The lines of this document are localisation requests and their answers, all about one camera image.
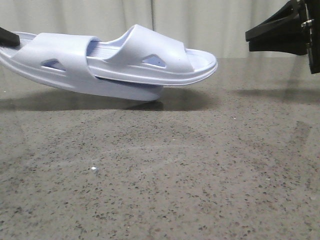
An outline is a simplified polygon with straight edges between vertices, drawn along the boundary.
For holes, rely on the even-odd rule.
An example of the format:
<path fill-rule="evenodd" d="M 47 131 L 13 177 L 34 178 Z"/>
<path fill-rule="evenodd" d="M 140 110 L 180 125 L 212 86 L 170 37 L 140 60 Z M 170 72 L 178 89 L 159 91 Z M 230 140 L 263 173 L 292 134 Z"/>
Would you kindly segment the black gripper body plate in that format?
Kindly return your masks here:
<path fill-rule="evenodd" d="M 305 20 L 301 26 L 306 34 L 306 49 L 312 74 L 320 72 L 320 1 L 304 0 Z"/>

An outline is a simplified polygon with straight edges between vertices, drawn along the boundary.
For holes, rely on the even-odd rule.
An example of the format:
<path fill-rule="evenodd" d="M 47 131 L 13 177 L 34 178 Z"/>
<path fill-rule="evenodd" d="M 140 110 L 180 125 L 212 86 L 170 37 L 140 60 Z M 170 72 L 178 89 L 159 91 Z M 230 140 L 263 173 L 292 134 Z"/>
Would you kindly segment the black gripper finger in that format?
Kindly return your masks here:
<path fill-rule="evenodd" d="M 19 35 L 8 31 L 4 28 L 0 28 L 0 45 L 6 47 L 17 47 L 20 45 Z"/>
<path fill-rule="evenodd" d="M 297 34 L 266 37 L 249 41 L 250 52 L 283 52 L 303 56 L 307 54 L 306 43 Z"/>
<path fill-rule="evenodd" d="M 305 10 L 304 0 L 289 0 L 268 19 L 245 32 L 245 40 L 253 42 L 268 37 L 278 37 L 301 31 L 301 12 Z"/>

